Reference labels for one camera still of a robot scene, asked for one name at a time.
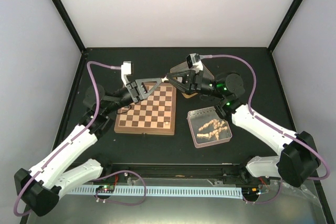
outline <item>chessboard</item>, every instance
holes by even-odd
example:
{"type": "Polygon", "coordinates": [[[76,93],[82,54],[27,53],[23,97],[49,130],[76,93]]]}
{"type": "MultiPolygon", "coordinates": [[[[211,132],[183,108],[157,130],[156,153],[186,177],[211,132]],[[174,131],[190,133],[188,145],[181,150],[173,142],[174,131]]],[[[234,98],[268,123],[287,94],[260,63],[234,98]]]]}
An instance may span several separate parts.
{"type": "MultiPolygon", "coordinates": [[[[150,90],[154,83],[145,83],[150,90]]],[[[176,88],[160,84],[144,101],[118,110],[114,131],[129,134],[174,135],[176,88]]]]}

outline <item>black table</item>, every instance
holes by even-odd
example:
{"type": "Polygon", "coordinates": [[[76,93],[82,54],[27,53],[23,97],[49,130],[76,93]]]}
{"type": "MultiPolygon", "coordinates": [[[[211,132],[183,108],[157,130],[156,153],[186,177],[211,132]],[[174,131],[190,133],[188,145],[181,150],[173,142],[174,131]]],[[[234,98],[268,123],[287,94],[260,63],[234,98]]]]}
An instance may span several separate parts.
{"type": "MultiPolygon", "coordinates": [[[[134,75],[131,78],[163,77],[170,69],[185,60],[193,52],[199,54],[231,54],[247,60],[257,75],[257,89],[252,101],[253,108],[275,123],[293,130],[293,123],[285,96],[278,78],[272,55],[266,48],[92,48],[86,62],[93,60],[108,65],[120,66],[123,61],[132,61],[134,75]]],[[[250,70],[233,59],[207,59],[204,65],[216,76],[223,72],[239,73],[245,83],[246,93],[241,100],[247,102],[253,78],[250,70]]],[[[107,91],[122,87],[120,72],[92,66],[96,82],[107,91]]],[[[78,88],[64,130],[67,136],[86,108],[82,104],[86,89],[91,81],[86,67],[83,69],[78,88]]],[[[239,164],[249,156],[274,155],[273,150],[262,141],[231,125],[233,138],[228,143],[205,148],[195,148],[186,120],[190,110],[216,104],[211,99],[200,99],[197,95],[186,99],[178,93],[176,97],[176,129],[174,136],[117,134],[113,128],[95,145],[87,149],[75,164],[102,154],[114,164],[239,164]]]]}

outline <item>pile of chess pieces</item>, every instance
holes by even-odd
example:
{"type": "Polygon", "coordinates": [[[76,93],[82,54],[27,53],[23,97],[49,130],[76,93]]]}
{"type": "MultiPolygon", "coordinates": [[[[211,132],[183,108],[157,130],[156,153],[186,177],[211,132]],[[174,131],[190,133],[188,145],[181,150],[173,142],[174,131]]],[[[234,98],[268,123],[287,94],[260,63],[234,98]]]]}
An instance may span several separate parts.
{"type": "Polygon", "coordinates": [[[214,136],[216,138],[216,140],[219,140],[219,133],[221,131],[227,130],[227,126],[225,125],[225,121],[212,119],[211,121],[209,121],[208,123],[206,123],[202,127],[200,127],[198,129],[198,131],[202,131],[202,130],[208,128],[210,125],[213,125],[213,127],[214,127],[214,130],[212,132],[205,133],[205,134],[198,133],[197,137],[211,138],[211,137],[214,136]]]}

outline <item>gray floor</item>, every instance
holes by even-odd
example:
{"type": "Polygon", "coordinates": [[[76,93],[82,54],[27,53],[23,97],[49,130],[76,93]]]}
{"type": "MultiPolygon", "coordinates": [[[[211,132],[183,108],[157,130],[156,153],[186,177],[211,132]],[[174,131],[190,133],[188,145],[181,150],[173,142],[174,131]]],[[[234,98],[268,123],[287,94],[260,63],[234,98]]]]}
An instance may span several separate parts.
{"type": "MultiPolygon", "coordinates": [[[[43,217],[31,215],[29,224],[53,223],[325,223],[320,206],[284,190],[271,204],[246,205],[242,200],[218,198],[148,197],[136,207],[97,203],[92,196],[65,196],[43,217]]],[[[269,195],[262,195],[264,200],[269,195]]],[[[123,197],[135,202],[139,198],[123,197]]]]}

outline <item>black metal frame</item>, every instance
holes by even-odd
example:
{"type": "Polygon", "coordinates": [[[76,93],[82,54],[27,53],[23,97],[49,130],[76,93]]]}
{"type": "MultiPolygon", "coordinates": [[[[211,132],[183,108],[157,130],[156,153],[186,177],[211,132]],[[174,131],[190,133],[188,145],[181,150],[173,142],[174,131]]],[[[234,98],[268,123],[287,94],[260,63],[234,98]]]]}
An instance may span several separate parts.
{"type": "MultiPolygon", "coordinates": [[[[270,45],[268,46],[268,50],[269,50],[269,55],[270,58],[272,59],[272,63],[274,68],[276,69],[275,63],[274,63],[274,59],[273,59],[273,55],[272,52],[274,51],[274,49],[276,48],[277,44],[279,43],[281,37],[283,36],[283,34],[285,33],[289,23],[291,22],[292,18],[294,17],[296,11],[298,10],[300,4],[302,3],[303,0],[293,0],[292,4],[290,5],[284,19],[282,20],[277,32],[275,33],[270,45]]],[[[81,55],[81,59],[76,71],[76,75],[75,75],[75,79],[74,82],[72,84],[71,90],[70,90],[70,95],[65,107],[65,111],[63,113],[62,119],[61,119],[61,123],[59,126],[59,130],[57,132],[57,136],[56,136],[56,140],[53,146],[53,149],[57,147],[57,143],[59,143],[59,140],[64,139],[65,137],[65,130],[66,130],[66,125],[67,125],[67,121],[69,119],[69,115],[70,115],[70,111],[72,108],[72,105],[74,104],[74,100],[75,100],[75,94],[76,94],[76,90],[78,88],[79,82],[80,82],[80,78],[82,76],[83,70],[85,68],[85,63],[86,63],[86,59],[87,59],[87,49],[84,46],[83,42],[81,41],[81,38],[79,36],[79,34],[76,31],[75,26],[73,25],[63,3],[61,2],[61,0],[52,0],[52,2],[54,3],[57,11],[59,12],[60,16],[62,17],[65,25],[67,26],[69,32],[71,33],[74,41],[76,42],[78,49],[81,51],[82,55],[81,55]]],[[[287,99],[285,96],[285,93],[283,91],[282,88],[282,84],[280,81],[279,76],[277,75],[277,79],[278,79],[278,83],[279,86],[281,87],[281,92],[282,92],[282,96],[284,98],[284,100],[286,101],[286,108],[287,108],[287,113],[290,115],[290,119],[291,119],[291,126],[293,127],[293,129],[295,129],[295,125],[294,122],[292,120],[291,117],[291,113],[289,110],[289,106],[287,103],[287,99]]],[[[327,219],[328,223],[334,223],[333,218],[332,218],[332,214],[326,199],[326,196],[324,194],[323,188],[321,186],[321,183],[316,181],[315,182],[315,186],[316,186],[316,190],[318,192],[319,198],[320,198],[320,202],[322,204],[322,208],[323,208],[323,212],[324,215],[327,219]]],[[[26,223],[28,218],[23,217],[21,220],[21,223],[26,223]]]]}

